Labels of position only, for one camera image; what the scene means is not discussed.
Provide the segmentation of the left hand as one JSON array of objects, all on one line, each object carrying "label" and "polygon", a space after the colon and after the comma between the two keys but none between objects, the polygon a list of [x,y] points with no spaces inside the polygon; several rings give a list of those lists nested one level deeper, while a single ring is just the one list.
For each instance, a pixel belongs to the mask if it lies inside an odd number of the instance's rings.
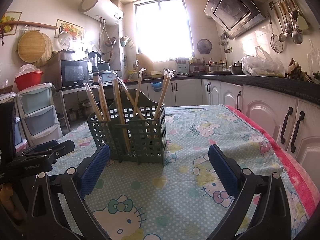
[{"label": "left hand", "polygon": [[1,203],[14,219],[22,220],[22,215],[12,201],[13,194],[14,191],[12,189],[12,185],[3,184],[1,188]]}]

